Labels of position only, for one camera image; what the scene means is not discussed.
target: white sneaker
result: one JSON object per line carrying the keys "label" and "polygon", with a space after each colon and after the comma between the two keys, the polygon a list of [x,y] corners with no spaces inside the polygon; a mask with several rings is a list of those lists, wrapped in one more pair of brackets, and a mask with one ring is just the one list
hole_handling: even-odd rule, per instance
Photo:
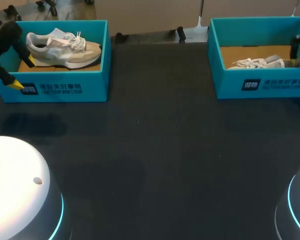
{"label": "white sneaker", "polygon": [[269,56],[265,59],[247,58],[233,62],[236,66],[229,69],[276,69],[276,68],[300,68],[300,58],[285,60],[278,55]]}
{"label": "white sneaker", "polygon": [[70,32],[55,28],[48,35],[36,35],[33,32],[26,36],[26,46],[31,52],[34,64],[39,67],[64,66],[68,69],[84,68],[98,62],[102,46],[86,41]]}

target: shoe sole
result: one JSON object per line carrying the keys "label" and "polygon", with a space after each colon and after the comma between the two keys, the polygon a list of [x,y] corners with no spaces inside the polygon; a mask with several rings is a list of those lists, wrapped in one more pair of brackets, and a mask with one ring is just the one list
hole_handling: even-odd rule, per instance
{"label": "shoe sole", "polygon": [[100,60],[101,60],[101,55],[89,61],[78,62],[78,63],[66,62],[65,64],[60,64],[60,62],[56,60],[50,60],[50,59],[47,59],[45,61],[38,60],[35,58],[33,59],[36,67],[55,67],[55,68],[66,68],[69,70],[84,69],[92,65],[96,65],[97,63],[101,62]]}

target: glowing blue ring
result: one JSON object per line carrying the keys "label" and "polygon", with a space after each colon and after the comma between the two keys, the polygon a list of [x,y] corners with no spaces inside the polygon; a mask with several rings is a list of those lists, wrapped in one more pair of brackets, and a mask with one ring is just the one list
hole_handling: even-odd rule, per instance
{"label": "glowing blue ring", "polygon": [[297,220],[297,218],[296,218],[296,216],[295,216],[295,214],[294,214],[294,211],[292,210],[291,202],[290,202],[290,187],[291,187],[292,181],[294,180],[295,176],[296,176],[296,175],[293,176],[293,178],[292,178],[292,180],[291,180],[291,182],[290,182],[290,184],[289,184],[289,188],[288,188],[288,204],[289,204],[289,208],[290,208],[291,215],[292,215],[292,217],[293,217],[295,223],[296,223],[296,224],[298,225],[298,227],[300,228],[300,223],[298,222],[298,220]]}
{"label": "glowing blue ring", "polygon": [[61,216],[60,216],[58,225],[56,226],[54,232],[52,233],[51,237],[50,237],[48,240],[52,240],[52,239],[54,238],[54,236],[56,235],[56,233],[57,233],[57,231],[58,231],[58,229],[59,229],[59,227],[60,227],[62,218],[63,218],[63,216],[64,216],[64,198],[62,197],[62,194],[61,194],[61,201],[62,201]]}

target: dark table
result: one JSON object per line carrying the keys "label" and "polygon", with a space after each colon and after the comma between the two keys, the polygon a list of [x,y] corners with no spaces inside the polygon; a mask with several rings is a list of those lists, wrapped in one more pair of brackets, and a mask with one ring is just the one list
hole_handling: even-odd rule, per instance
{"label": "dark table", "polygon": [[217,100],[205,43],[118,45],[111,75],[106,103],[0,98],[0,135],[45,157],[72,240],[276,239],[300,99]]}

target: shoe box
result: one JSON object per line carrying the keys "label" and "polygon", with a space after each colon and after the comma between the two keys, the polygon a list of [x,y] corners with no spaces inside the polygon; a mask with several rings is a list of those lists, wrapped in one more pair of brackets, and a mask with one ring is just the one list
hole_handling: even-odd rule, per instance
{"label": "shoe box", "polygon": [[228,69],[247,58],[290,59],[290,42],[297,35],[300,17],[211,19],[208,58],[217,98],[300,97],[300,68]]}
{"label": "shoe box", "polygon": [[105,20],[19,21],[26,44],[30,32],[46,35],[55,28],[64,32],[81,32],[86,41],[102,45],[100,64],[79,70],[59,67],[29,68],[11,47],[0,58],[1,65],[24,86],[16,90],[4,86],[0,79],[0,95],[5,103],[64,103],[107,101],[111,41]]}

